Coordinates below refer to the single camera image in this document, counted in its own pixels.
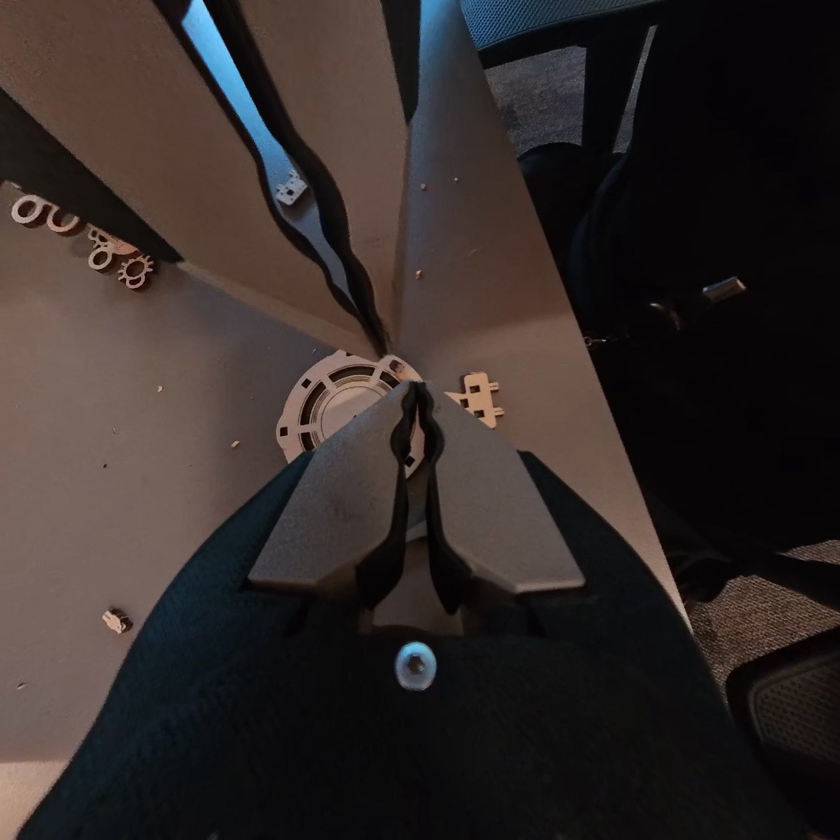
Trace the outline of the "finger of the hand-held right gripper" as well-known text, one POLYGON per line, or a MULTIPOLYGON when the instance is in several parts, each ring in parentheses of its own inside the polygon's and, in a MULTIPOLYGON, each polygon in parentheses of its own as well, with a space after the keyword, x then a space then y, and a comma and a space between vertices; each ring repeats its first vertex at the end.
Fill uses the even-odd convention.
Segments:
POLYGON ((205 5, 259 116, 313 194, 350 314, 374 352, 391 352, 420 2, 205 5))
POLYGON ((88 222, 335 348, 383 353, 270 198, 256 145, 155 2, 2 2, 2 92, 129 211, 88 222))

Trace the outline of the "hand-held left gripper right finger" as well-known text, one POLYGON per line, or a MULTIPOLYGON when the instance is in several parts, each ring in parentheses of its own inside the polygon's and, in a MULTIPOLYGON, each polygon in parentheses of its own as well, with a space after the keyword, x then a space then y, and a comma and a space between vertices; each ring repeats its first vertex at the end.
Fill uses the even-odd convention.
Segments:
POLYGON ((572 592, 585 576, 520 453, 430 384, 417 384, 429 465, 429 570, 446 613, 572 592))

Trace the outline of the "black mesh office chair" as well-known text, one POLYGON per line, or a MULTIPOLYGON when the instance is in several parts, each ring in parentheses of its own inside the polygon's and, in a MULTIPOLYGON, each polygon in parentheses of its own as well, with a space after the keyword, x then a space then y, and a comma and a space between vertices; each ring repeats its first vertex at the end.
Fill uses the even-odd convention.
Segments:
POLYGON ((485 69, 556 49, 585 49, 582 144, 614 150, 648 30, 666 1, 462 1, 485 69))

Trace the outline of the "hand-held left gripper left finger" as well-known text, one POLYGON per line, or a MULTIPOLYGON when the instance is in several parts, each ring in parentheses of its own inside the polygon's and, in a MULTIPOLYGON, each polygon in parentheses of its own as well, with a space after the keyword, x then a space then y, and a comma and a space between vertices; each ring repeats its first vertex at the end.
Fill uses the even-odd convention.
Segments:
POLYGON ((404 569, 417 382, 400 384, 304 458, 248 582, 375 609, 404 569))

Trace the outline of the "round wooden disc part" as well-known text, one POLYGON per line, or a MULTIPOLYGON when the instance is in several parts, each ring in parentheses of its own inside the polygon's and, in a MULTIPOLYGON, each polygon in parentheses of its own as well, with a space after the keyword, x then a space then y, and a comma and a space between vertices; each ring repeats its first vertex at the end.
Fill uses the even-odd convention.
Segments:
MULTIPOLYGON (((276 426, 276 438, 287 462, 321 446, 350 421, 387 396, 399 384, 421 381, 420 374, 401 357, 386 355, 372 361, 337 350, 313 365, 292 388, 276 426), (404 362, 402 378, 388 368, 392 357, 404 362)), ((460 392, 447 392, 452 400, 489 428, 497 426, 504 410, 495 404, 500 386, 486 372, 462 377, 460 392)), ((406 478, 419 469, 424 458, 424 432, 415 423, 409 455, 404 461, 406 478)))

